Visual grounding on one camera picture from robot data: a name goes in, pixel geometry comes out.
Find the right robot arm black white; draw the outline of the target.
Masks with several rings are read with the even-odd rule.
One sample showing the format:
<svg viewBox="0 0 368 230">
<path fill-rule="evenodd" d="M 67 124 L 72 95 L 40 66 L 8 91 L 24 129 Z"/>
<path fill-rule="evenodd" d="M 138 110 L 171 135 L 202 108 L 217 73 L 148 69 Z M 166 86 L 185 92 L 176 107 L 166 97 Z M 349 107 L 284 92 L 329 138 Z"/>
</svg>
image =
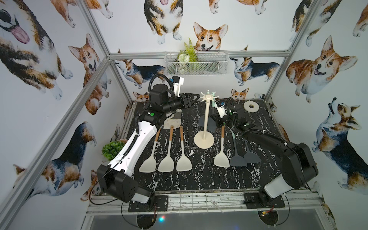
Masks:
<svg viewBox="0 0 368 230">
<path fill-rule="evenodd" d="M 217 112 L 211 116 L 217 127 L 225 125 L 235 136 L 255 142 L 279 159 L 280 175 L 259 190 L 263 202 L 271 202 L 278 196 L 306 186 L 319 171 L 310 148 L 305 143 L 295 144 L 248 122 L 238 116 L 235 100 L 215 102 Z"/>
</svg>

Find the grey turner mint handle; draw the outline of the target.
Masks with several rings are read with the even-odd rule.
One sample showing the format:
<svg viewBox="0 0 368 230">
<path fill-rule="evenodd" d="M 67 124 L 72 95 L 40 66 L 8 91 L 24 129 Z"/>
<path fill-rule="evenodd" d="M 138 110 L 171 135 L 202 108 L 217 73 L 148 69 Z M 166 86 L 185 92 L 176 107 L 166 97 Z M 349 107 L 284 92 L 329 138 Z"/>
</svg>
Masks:
<svg viewBox="0 0 368 230">
<path fill-rule="evenodd" d="M 201 127 L 204 127 L 204 122 L 205 122 L 205 116 L 201 116 L 198 120 L 198 125 Z"/>
</svg>

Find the cream spoon wooden handle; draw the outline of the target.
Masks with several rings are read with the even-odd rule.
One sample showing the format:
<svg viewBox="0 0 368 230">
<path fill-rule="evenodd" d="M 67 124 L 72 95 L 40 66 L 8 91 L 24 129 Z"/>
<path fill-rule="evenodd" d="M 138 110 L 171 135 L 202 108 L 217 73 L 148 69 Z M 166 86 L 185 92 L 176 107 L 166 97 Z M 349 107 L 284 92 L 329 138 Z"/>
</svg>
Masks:
<svg viewBox="0 0 368 230">
<path fill-rule="evenodd" d="M 155 160 L 155 157 L 154 157 L 154 153 L 155 153 L 155 150 L 156 150 L 156 146 L 157 146 L 157 142 L 158 142 L 158 139 L 159 139 L 160 132 L 161 132 L 161 128 L 156 133 L 150 157 L 148 159 L 146 159 L 142 163 L 141 167 L 139 168 L 140 173 L 153 173 L 156 169 L 157 163 L 156 163 L 156 160 Z"/>
</svg>

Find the cream spatula wooden handle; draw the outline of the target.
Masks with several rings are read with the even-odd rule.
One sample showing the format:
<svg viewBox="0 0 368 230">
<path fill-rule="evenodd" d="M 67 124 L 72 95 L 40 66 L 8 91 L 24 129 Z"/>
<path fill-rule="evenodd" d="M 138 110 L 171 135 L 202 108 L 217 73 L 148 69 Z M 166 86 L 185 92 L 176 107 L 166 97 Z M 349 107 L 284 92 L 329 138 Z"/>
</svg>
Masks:
<svg viewBox="0 0 368 230">
<path fill-rule="evenodd" d="M 172 146 L 172 139 L 173 139 L 173 130 L 174 127 L 170 127 L 170 136 L 169 136 L 169 144 L 168 144 L 168 151 L 166 156 L 162 159 L 159 164 L 158 171 L 163 173 L 172 172 L 174 170 L 174 161 L 171 158 L 171 146 Z"/>
</svg>

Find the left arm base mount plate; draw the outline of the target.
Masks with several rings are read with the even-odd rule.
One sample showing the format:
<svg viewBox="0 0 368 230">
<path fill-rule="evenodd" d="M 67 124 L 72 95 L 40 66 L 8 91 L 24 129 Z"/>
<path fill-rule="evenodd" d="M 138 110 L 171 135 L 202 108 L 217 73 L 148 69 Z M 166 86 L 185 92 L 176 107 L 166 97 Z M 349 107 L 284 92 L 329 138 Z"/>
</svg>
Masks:
<svg viewBox="0 0 368 230">
<path fill-rule="evenodd" d="M 168 210 L 167 195 L 152 195 L 147 203 L 138 201 L 130 201 L 128 212 L 153 212 L 153 211 L 167 211 Z"/>
</svg>

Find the grey spatula mint handle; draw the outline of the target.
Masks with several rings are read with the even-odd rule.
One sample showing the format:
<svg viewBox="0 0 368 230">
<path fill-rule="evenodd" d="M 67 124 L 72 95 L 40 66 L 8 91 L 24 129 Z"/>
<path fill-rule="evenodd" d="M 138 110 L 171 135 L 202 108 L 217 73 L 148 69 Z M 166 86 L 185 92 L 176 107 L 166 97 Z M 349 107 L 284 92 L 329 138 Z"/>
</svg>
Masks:
<svg viewBox="0 0 368 230">
<path fill-rule="evenodd" d="M 233 167 L 245 167 L 247 165 L 247 162 L 246 162 L 245 158 L 241 157 L 238 154 L 235 134 L 232 131 L 231 131 L 231 134 L 232 134 L 232 139 L 233 139 L 233 145 L 234 145 L 235 154 L 230 159 L 230 166 L 233 166 Z"/>
<path fill-rule="evenodd" d="M 215 120 L 212 118 L 212 115 L 215 112 L 215 108 L 212 106 L 212 102 L 210 103 L 209 106 L 209 117 L 208 117 L 208 127 L 207 130 L 210 131 L 212 134 L 215 133 L 216 129 L 217 129 L 217 125 Z"/>
</svg>

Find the cream slotted turner wooden handle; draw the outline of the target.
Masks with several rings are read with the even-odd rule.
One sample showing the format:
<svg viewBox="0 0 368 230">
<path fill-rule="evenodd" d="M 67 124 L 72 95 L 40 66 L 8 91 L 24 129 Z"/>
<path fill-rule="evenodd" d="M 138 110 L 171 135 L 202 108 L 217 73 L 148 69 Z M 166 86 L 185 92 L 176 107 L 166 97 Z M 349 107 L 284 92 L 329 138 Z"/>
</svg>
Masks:
<svg viewBox="0 0 368 230">
<path fill-rule="evenodd" d="M 220 152 L 214 158 L 214 165 L 222 168 L 229 168 L 230 161 L 224 153 L 224 136 L 225 126 L 221 127 L 221 140 L 220 140 Z"/>
</svg>

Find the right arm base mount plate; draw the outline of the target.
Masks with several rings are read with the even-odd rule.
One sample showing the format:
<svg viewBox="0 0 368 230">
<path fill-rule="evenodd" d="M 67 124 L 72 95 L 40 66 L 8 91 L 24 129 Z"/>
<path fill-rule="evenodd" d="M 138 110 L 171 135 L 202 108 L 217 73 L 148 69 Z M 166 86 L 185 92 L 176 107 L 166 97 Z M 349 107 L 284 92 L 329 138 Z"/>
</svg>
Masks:
<svg viewBox="0 0 368 230">
<path fill-rule="evenodd" d="M 244 204 L 248 209 L 271 209 L 271 208 L 285 208 L 286 205 L 282 196 L 276 198 L 269 197 L 263 192 L 244 193 Z"/>
</svg>

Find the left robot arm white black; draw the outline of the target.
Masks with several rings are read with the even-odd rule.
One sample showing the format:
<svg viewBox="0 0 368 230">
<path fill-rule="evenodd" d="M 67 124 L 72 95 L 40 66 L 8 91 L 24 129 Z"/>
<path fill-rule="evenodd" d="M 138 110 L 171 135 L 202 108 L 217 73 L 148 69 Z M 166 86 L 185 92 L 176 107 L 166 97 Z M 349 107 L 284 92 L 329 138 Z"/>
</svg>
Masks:
<svg viewBox="0 0 368 230">
<path fill-rule="evenodd" d="M 191 108 L 199 99 L 198 94 L 181 93 L 183 83 L 184 78 L 179 76 L 170 79 L 163 74 L 153 76 L 149 82 L 149 100 L 134 120 L 131 137 L 108 165 L 97 169 L 97 185 L 103 193 L 124 203 L 139 202 L 149 208 L 154 205 L 154 192 L 140 186 L 131 176 L 141 154 L 169 115 L 178 109 Z"/>
</svg>

